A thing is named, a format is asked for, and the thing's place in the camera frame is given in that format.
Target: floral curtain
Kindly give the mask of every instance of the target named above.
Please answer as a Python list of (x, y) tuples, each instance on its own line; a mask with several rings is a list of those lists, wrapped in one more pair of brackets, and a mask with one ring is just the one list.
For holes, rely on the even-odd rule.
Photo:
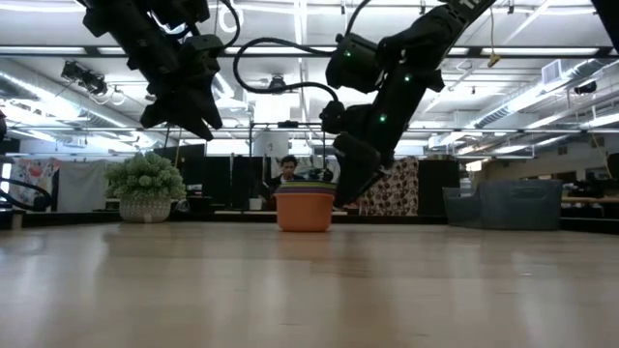
[(380, 179), (360, 199), (363, 216), (415, 217), (419, 206), (419, 162), (399, 159), (391, 173)]

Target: storage bin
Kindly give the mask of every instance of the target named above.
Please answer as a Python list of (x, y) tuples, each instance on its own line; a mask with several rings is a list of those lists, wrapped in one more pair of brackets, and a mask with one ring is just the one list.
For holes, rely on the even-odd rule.
[(489, 181), (470, 189), (443, 188), (449, 223), (454, 226), (556, 230), (561, 216), (558, 180)]

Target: stacked bowls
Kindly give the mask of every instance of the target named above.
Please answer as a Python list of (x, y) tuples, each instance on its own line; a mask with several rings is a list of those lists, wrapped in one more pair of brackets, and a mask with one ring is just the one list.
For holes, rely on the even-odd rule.
[(326, 232), (331, 226), (336, 185), (292, 181), (276, 190), (278, 225), (285, 232)]

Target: person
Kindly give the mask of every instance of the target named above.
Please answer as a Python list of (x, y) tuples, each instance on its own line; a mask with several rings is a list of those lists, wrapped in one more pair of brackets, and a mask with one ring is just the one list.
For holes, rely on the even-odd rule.
[(281, 174), (275, 178), (266, 181), (269, 189), (275, 190), (281, 184), (288, 181), (305, 180), (304, 177), (294, 174), (294, 170), (297, 168), (297, 159), (294, 156), (289, 155), (281, 159), (280, 167)]

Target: black cable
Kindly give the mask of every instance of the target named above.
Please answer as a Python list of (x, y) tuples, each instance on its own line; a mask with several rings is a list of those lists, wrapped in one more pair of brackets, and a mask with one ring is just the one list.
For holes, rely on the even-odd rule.
[(192, 35), (200, 36), (200, 31), (197, 29), (197, 26), (195, 26), (195, 23), (188, 23), (187, 27), (190, 29), (190, 33), (192, 33)]
[(232, 7), (232, 4), (229, 0), (220, 0), (230, 11), (232, 17), (234, 18), (234, 25), (236, 25), (236, 30), (234, 31), (234, 36), (232, 40), (226, 43), (223, 48), (231, 47), (236, 41), (239, 39), (239, 35), (241, 35), (241, 20), (239, 19), (239, 14), (236, 13), (236, 10)]
[[(241, 20), (239, 19), (239, 14), (236, 13), (236, 10), (234, 10), (234, 8), (232, 7), (232, 4), (230, 4), (228, 0), (220, 0), (220, 1), (230, 10), (232, 17), (234, 18), (234, 24), (236, 25), (236, 31), (234, 32), (234, 36), (228, 43), (226, 43), (223, 46), (223, 49), (226, 49), (228, 47), (233, 46), (234, 43), (236, 43), (236, 41), (239, 39), (239, 36), (241, 35)], [(218, 12), (216, 14), (215, 20), (218, 20), (218, 18), (219, 18), (219, 6), (218, 6)], [(192, 33), (193, 36), (200, 36), (200, 30), (193, 23), (187, 24), (187, 27), (178, 34), (167, 34), (167, 35), (174, 40), (181, 40), (185, 38), (187, 34), (189, 33)]]
[(58, 93), (56, 93), (56, 94), (54, 95), (54, 98), (56, 98), (56, 97), (60, 96), (63, 92), (65, 92), (65, 91), (66, 91), (69, 87), (71, 87), (71, 85), (73, 85), (74, 83), (75, 83), (75, 81), (71, 81), (71, 82), (69, 82), (67, 85), (65, 85), (65, 86), (63, 87), (63, 89), (61, 89), (61, 90), (60, 90), (60, 92), (58, 92)]
[(0, 189), (0, 197), (6, 199), (8, 203), (18, 207), (19, 209), (33, 211), (33, 212), (44, 212), (45, 209), (47, 209), (47, 207), (51, 205), (51, 195), (49, 194), (49, 192), (47, 192), (46, 190), (42, 188), (39, 188), (38, 186), (20, 182), (19, 180), (2, 178), (2, 177), (0, 177), (0, 182), (6, 182), (9, 184), (21, 186), (27, 189), (33, 189), (40, 194), (39, 197), (41, 197), (42, 200), (40, 200), (39, 202), (35, 200), (35, 203), (33, 205), (29, 205), (29, 204), (19, 202), (18, 200), (12, 198), (8, 193)]
[(234, 61), (232, 63), (232, 72), (234, 73), (234, 78), (236, 78), (237, 82), (239, 82), (239, 84), (241, 85), (241, 87), (245, 88), (246, 90), (252, 92), (252, 93), (256, 93), (256, 94), (274, 94), (274, 93), (281, 93), (281, 92), (286, 92), (289, 90), (293, 90), (293, 89), (298, 89), (298, 88), (304, 88), (304, 87), (315, 87), (315, 88), (320, 88), (323, 91), (326, 91), (327, 93), (329, 93), (331, 95), (331, 98), (333, 98), (334, 102), (338, 102), (338, 95), (328, 86), (322, 84), (322, 83), (318, 83), (318, 82), (299, 82), (299, 83), (293, 83), (291, 85), (286, 85), (286, 86), (282, 86), (282, 87), (272, 87), (272, 88), (255, 88), (255, 87), (251, 87), (249, 86), (242, 78), (241, 75), (239, 74), (239, 60), (241, 59), (241, 57), (243, 56), (243, 53), (250, 48), (251, 46), (257, 45), (257, 44), (265, 44), (265, 43), (270, 43), (270, 44), (281, 44), (283, 46), (289, 46), (289, 47), (295, 47), (297, 49), (300, 49), (302, 51), (305, 51), (307, 53), (311, 53), (311, 54), (315, 54), (315, 55), (319, 55), (319, 56), (324, 56), (324, 57), (331, 57), (333, 55), (333, 52), (325, 52), (322, 51), (320, 49), (314, 49), (311, 47), (307, 47), (305, 45), (302, 44), (297, 44), (297, 43), (293, 43), (287, 40), (283, 40), (283, 39), (277, 39), (277, 38), (258, 38), (258, 39), (254, 39), (249, 41), (248, 43), (245, 43), (244, 45), (241, 46), (241, 48), (239, 49), (239, 51), (237, 52), (237, 54), (234, 56)]
[(364, 0), (361, 2), (361, 4), (359, 4), (359, 6), (357, 6), (357, 8), (355, 9), (355, 12), (352, 14), (352, 16), (350, 17), (350, 20), (348, 20), (348, 26), (346, 27), (346, 34), (348, 35), (350, 34), (350, 30), (352, 30), (352, 26), (353, 24), (355, 24), (355, 20), (357, 19), (357, 15), (359, 15), (359, 12), (370, 2), (371, 0)]
[(172, 127), (171, 123), (167, 123), (167, 132), (165, 133), (165, 142), (163, 143), (163, 148), (167, 149), (167, 139), (170, 137), (170, 128)]

